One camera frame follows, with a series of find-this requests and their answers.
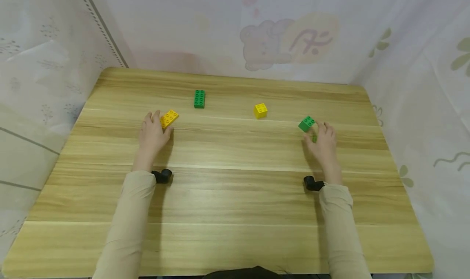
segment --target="green 2x4 lego brick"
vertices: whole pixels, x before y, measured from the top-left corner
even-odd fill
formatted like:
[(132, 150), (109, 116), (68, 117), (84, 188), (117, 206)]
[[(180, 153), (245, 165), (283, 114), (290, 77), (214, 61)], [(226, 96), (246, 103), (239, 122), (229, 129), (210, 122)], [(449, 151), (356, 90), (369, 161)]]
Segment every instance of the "green 2x4 lego brick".
[(306, 116), (302, 122), (299, 124), (299, 128), (302, 129), (305, 133), (315, 124), (315, 120), (312, 119), (310, 116)]
[(205, 91), (196, 90), (194, 93), (194, 108), (204, 109), (205, 104)]

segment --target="cartoon bear print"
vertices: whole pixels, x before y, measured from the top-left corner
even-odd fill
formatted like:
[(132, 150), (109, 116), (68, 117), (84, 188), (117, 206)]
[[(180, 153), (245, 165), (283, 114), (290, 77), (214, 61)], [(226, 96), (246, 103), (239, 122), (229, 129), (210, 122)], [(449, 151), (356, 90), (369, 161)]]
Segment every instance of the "cartoon bear print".
[(279, 50), (282, 35), (292, 23), (292, 19), (282, 19), (276, 23), (266, 20), (259, 26), (248, 25), (242, 29), (240, 39), (244, 43), (243, 56), (248, 71), (266, 70), (273, 64), (291, 62), (290, 54), (279, 53)]

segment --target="yellow lego brick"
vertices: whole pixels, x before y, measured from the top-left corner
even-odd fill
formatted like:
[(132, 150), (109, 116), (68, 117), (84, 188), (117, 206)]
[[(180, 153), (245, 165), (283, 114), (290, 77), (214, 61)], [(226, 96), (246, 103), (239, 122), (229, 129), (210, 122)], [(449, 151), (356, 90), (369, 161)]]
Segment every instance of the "yellow lego brick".
[(267, 116), (266, 105), (264, 103), (260, 103), (260, 104), (255, 105), (254, 112), (255, 112), (256, 119), (266, 117)]
[(173, 110), (169, 110), (163, 117), (160, 118), (160, 123), (162, 124), (162, 128), (165, 129), (166, 127), (170, 126), (180, 115)]

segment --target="sleeve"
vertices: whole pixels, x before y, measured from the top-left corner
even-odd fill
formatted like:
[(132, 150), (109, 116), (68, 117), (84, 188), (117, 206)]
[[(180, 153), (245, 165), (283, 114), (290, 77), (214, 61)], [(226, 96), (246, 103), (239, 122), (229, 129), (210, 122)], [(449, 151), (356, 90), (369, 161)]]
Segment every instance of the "sleeve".
[(134, 171), (126, 175), (93, 279), (139, 277), (142, 242), (154, 189), (153, 174)]
[(328, 264), (332, 279), (370, 279), (346, 186), (326, 184), (319, 193), (325, 219)]

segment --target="lego brick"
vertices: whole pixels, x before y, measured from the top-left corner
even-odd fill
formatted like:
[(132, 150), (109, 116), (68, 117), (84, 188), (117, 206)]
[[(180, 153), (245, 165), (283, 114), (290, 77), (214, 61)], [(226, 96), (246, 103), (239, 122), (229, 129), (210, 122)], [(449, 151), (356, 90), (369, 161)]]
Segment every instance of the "lego brick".
[(256, 119), (264, 118), (267, 116), (267, 108), (264, 103), (255, 105), (254, 109)]
[(204, 105), (205, 105), (205, 91), (196, 90), (194, 92), (194, 108), (204, 109)]
[(180, 115), (173, 110), (169, 110), (163, 117), (160, 118), (162, 128), (166, 128), (171, 125)]
[(306, 116), (302, 122), (299, 124), (299, 128), (302, 129), (305, 133), (315, 124), (315, 120), (312, 119), (310, 116)]

